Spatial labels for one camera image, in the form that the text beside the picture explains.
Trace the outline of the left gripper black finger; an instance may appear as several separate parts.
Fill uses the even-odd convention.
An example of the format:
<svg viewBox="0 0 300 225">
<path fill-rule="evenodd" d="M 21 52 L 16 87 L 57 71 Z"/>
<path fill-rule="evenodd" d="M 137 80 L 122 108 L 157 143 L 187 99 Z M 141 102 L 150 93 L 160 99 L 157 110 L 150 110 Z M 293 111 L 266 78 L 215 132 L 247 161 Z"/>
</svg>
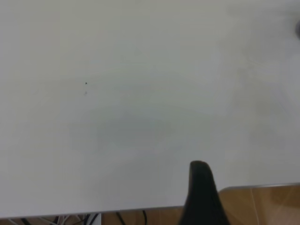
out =
<svg viewBox="0 0 300 225">
<path fill-rule="evenodd" d="M 188 195 L 180 225 L 228 225 L 209 165 L 192 161 L 189 168 Z"/>
</svg>

